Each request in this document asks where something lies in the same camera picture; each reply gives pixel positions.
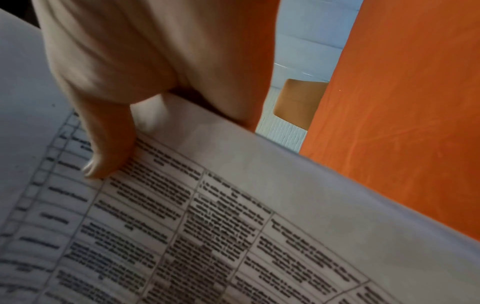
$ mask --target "sheet of paper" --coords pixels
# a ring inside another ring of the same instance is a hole
[[[1,227],[0,303],[479,302],[477,243],[177,97],[164,112],[95,181],[67,118]]]

